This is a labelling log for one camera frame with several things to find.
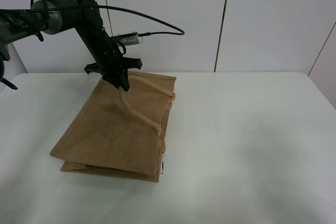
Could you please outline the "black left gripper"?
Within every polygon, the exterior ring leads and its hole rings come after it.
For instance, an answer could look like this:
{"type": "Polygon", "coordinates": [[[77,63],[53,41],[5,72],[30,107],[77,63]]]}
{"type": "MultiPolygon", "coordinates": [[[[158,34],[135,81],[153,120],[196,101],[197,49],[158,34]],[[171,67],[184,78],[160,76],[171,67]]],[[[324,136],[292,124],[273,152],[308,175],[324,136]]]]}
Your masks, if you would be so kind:
{"type": "Polygon", "coordinates": [[[116,89],[128,91],[128,70],[141,69],[141,59],[125,57],[126,47],[113,43],[109,36],[90,36],[84,39],[84,43],[95,60],[94,63],[85,66],[85,72],[99,73],[104,81],[116,89]]]}

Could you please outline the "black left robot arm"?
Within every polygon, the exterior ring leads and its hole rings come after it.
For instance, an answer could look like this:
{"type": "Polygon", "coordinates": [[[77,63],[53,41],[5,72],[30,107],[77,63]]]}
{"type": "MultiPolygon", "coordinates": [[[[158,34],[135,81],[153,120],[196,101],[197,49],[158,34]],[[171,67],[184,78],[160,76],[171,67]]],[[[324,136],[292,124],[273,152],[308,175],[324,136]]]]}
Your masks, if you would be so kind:
{"type": "Polygon", "coordinates": [[[102,75],[117,89],[128,91],[129,69],[140,69],[140,59],[127,58],[125,46],[108,36],[95,0],[37,0],[30,9],[1,11],[1,75],[10,60],[8,44],[29,36],[44,41],[43,33],[54,35],[75,29],[95,62],[85,72],[102,75]]]}

